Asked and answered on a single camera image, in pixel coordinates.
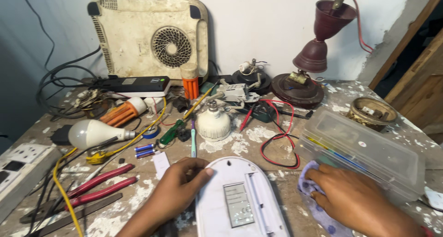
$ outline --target plastic storage box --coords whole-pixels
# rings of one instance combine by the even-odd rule
[[[325,108],[305,125],[294,152],[373,178],[397,205],[424,194],[423,156]]]

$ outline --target white scale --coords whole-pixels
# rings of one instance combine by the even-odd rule
[[[207,167],[214,175],[198,193],[199,237],[289,237],[265,173],[240,157],[224,157]]]

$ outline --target yellow wire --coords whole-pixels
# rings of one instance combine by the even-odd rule
[[[144,132],[146,132],[149,128],[151,128],[157,121],[160,120],[160,118],[163,116],[163,114],[165,113],[165,109],[166,109],[166,98],[163,97],[163,102],[164,102],[164,106],[163,106],[163,111],[160,114],[160,116],[150,125],[148,126],[145,130],[143,130],[142,132],[140,132],[140,134],[138,134],[138,136],[136,136],[131,142],[129,142],[128,144],[126,144],[125,146],[123,146],[122,148],[118,149],[118,150],[114,150],[112,152],[112,154],[115,154],[123,149],[125,149],[127,146],[129,146],[130,144],[134,143],[134,141],[136,141],[137,138],[139,138]],[[83,233],[81,231],[80,228],[80,224],[78,223],[77,217],[75,216],[75,212],[74,212],[74,208],[72,207],[71,203],[69,202],[69,198],[68,195],[66,195],[65,190],[63,189],[62,185],[59,183],[58,179],[57,179],[57,170],[58,170],[58,166],[60,165],[60,162],[63,161],[63,159],[69,157],[72,153],[74,153],[74,151],[76,151],[77,148],[74,148],[73,150],[71,150],[68,154],[62,156],[62,158],[60,158],[54,167],[54,171],[52,173],[52,178],[54,180],[54,183],[57,185],[58,189],[60,190],[60,193],[62,193],[63,199],[65,200],[66,205],[68,206],[69,212],[71,213],[71,217],[72,217],[72,221],[74,222],[75,228],[77,229],[78,235],[80,237],[83,237]]]
[[[54,180],[54,183],[57,185],[58,189],[60,190],[60,193],[62,193],[62,196],[65,200],[66,205],[68,206],[69,212],[71,213],[71,217],[72,217],[72,221],[74,222],[75,228],[78,231],[78,235],[80,237],[83,237],[83,233],[81,231],[80,225],[78,224],[78,220],[77,217],[75,217],[75,212],[74,209],[72,208],[71,203],[69,202],[69,198],[68,195],[66,195],[65,190],[63,189],[62,185],[59,183],[58,179],[57,179],[57,170],[58,170],[58,166],[60,165],[60,162],[63,161],[63,159],[69,157],[72,153],[74,153],[74,151],[76,151],[77,148],[74,148],[73,150],[71,150],[68,154],[62,156],[62,158],[60,158],[56,163],[55,163],[55,167],[54,167],[54,171],[52,172],[52,179]]]
[[[163,102],[164,102],[164,106],[163,106],[163,111],[160,114],[160,116],[150,125],[148,126],[146,129],[144,129],[142,132],[140,132],[140,134],[138,134],[138,136],[136,136],[131,142],[127,143],[125,146],[123,146],[122,148],[118,149],[118,150],[114,150],[112,151],[109,155],[113,155],[123,149],[125,149],[126,147],[128,147],[129,145],[131,145],[132,143],[134,143],[134,141],[137,140],[137,138],[139,138],[143,133],[145,133],[149,128],[151,128],[157,121],[160,120],[160,118],[163,116],[163,114],[165,113],[165,109],[166,109],[166,98],[163,97]]]

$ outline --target human hand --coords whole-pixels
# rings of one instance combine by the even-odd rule
[[[214,171],[208,161],[185,157],[169,167],[143,207],[116,237],[150,236],[163,223],[183,212]]]
[[[373,179],[353,171],[322,164],[310,169],[306,179],[316,182],[326,195],[312,198],[332,218],[369,237],[423,237],[414,220],[391,204]]]

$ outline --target paint-splattered wooden table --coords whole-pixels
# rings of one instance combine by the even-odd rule
[[[66,98],[62,99],[62,104],[71,103],[75,99],[77,91],[68,93]],[[362,85],[357,81],[331,81],[325,87],[325,98],[320,106],[329,108],[337,113],[346,113],[349,110],[350,103],[358,97],[371,97],[381,100],[372,90]],[[273,94],[268,94],[265,98],[274,98]],[[206,109],[202,106],[198,113]],[[296,108],[298,114],[305,114],[308,111]],[[179,114],[170,104],[166,109],[166,117],[163,119],[165,123],[173,123],[176,119],[181,118]],[[197,136],[198,143],[198,157],[213,161],[219,157],[238,155],[249,159],[256,163],[269,177],[274,188],[277,200],[280,203],[283,215],[287,221],[287,226],[293,236],[304,237],[318,237],[328,236],[329,234],[320,227],[319,224],[312,218],[309,210],[302,203],[301,198],[297,192],[296,185],[301,169],[306,165],[306,160],[301,159],[301,166],[298,170],[285,170],[274,166],[263,160],[259,153],[259,147],[263,141],[278,133],[278,128],[272,123],[263,123],[257,120],[252,120],[246,129],[239,133],[239,126],[245,115],[235,111],[229,112],[232,121],[232,133],[225,140],[219,142],[206,142]],[[17,147],[22,143],[37,143],[51,145],[49,136],[57,128],[64,124],[74,124],[76,120],[61,119],[56,122],[50,122],[50,116],[44,115],[38,120],[33,127],[31,127],[13,146]],[[280,123],[283,128],[289,126],[290,116],[281,116]],[[155,119],[152,114],[144,114],[141,116],[141,125],[146,125]],[[300,135],[303,130],[306,120],[294,118],[291,126],[291,133],[293,135]],[[126,126],[127,129],[132,129],[136,126],[136,122],[131,122]],[[161,131],[166,132],[168,128],[161,126]],[[443,191],[443,150],[428,138],[420,129],[415,127],[406,118],[399,115],[394,124],[387,127],[382,132],[386,138],[404,144],[411,148],[419,155],[426,157],[426,181],[427,186],[437,191]],[[141,140],[138,145],[148,144],[152,141],[146,139]],[[122,146],[124,143],[115,144],[113,148]],[[66,152],[72,147],[59,147]],[[166,154],[169,161],[174,163],[185,156],[191,155],[191,142],[181,143],[176,141],[175,144],[167,148]],[[290,144],[287,139],[279,139],[271,143],[267,149],[266,154],[269,158],[285,164],[293,164],[295,157],[292,154]],[[82,228],[85,229],[89,237],[106,237],[114,236],[123,227],[125,222],[143,205],[146,198],[149,197],[155,185],[158,183],[156,179],[156,171],[151,157],[136,159],[134,157],[134,150],[127,149],[121,153],[118,158],[110,162],[102,172],[107,172],[119,167],[119,158],[125,158],[125,163],[132,163],[136,166],[127,174],[112,178],[107,182],[97,186],[92,191],[103,189],[113,183],[117,183],[126,177],[137,176],[138,182],[121,190],[123,198],[114,202],[102,210],[92,213],[86,218],[80,220]],[[97,166],[87,165],[84,157],[80,157],[73,161],[69,168],[63,170],[62,184],[67,187],[68,184],[75,180],[75,185],[81,184],[84,179],[97,169]],[[19,218],[25,213],[33,209],[39,193],[36,193],[28,198],[25,198],[17,208],[8,216],[8,218],[0,225],[0,236],[21,237],[24,236],[28,230],[28,225],[19,223]],[[52,193],[52,197],[57,197],[58,191]],[[410,202],[402,205],[401,208],[414,217],[418,223],[427,226],[433,230],[436,236],[441,236],[443,228],[443,213],[433,211],[418,202]],[[49,222],[54,222],[61,217],[67,216],[64,212],[51,219],[47,219],[42,226]],[[196,222],[193,206],[188,208],[175,220],[177,228],[180,230],[179,236],[191,237],[196,236]],[[66,236],[74,237],[77,232],[73,228],[73,224],[55,231],[49,236]]]

